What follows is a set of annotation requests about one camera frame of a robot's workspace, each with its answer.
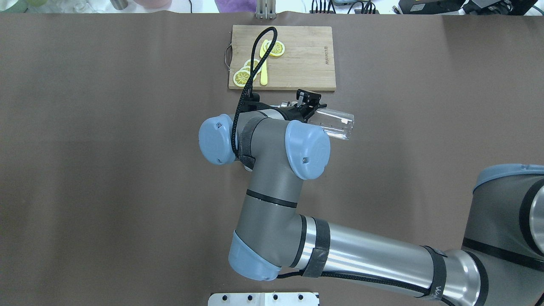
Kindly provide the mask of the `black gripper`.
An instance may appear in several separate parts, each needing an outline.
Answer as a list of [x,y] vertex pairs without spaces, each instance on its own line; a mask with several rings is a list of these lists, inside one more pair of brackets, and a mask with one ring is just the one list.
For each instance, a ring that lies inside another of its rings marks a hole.
[[303,123],[307,123],[316,110],[326,108],[326,103],[321,103],[321,95],[314,91],[308,91],[305,89],[297,90],[297,100],[294,106],[279,107],[278,112],[284,117],[285,120],[293,121],[297,120]]

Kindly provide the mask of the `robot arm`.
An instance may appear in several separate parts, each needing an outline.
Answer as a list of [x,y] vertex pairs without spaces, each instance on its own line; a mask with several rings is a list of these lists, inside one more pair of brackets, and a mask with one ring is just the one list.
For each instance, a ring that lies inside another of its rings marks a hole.
[[251,170],[229,264],[256,281],[301,276],[371,284],[448,306],[542,306],[543,166],[484,169],[460,249],[441,251],[297,213],[305,180],[323,174],[329,128],[309,124],[320,95],[273,107],[243,90],[235,114],[205,120],[198,141],[212,164]]

